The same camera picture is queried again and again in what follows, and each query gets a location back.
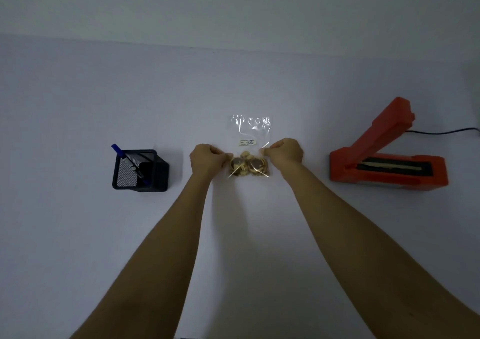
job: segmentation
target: plastic bag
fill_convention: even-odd
[[[228,177],[249,174],[268,177],[268,162],[259,150],[270,146],[270,118],[232,115],[227,129],[227,150],[233,153]]]

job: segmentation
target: power cord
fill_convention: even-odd
[[[418,133],[420,135],[439,136],[439,135],[449,135],[451,133],[457,133],[457,132],[463,132],[463,131],[473,131],[473,130],[480,132],[480,129],[475,128],[475,127],[470,127],[470,128],[456,129],[456,130],[451,130],[451,131],[444,131],[442,133],[429,133],[427,131],[418,131],[418,130],[405,130],[404,133]]]

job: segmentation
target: orange sealing machine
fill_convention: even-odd
[[[411,128],[414,120],[410,101],[396,97],[355,143],[330,153],[330,180],[410,190],[447,186],[447,167],[442,157],[376,153]]]

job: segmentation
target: person's left hand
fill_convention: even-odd
[[[190,153],[192,174],[204,176],[211,180],[232,157],[233,154],[224,153],[212,145],[198,144]]]

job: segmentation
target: hand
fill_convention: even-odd
[[[270,148],[262,148],[260,153],[270,157],[273,166],[284,172],[295,163],[302,163],[303,149],[295,139],[284,138],[272,144]]]
[[[198,144],[190,153],[192,175],[203,176],[211,180],[232,157],[233,154],[224,153],[212,145]]]

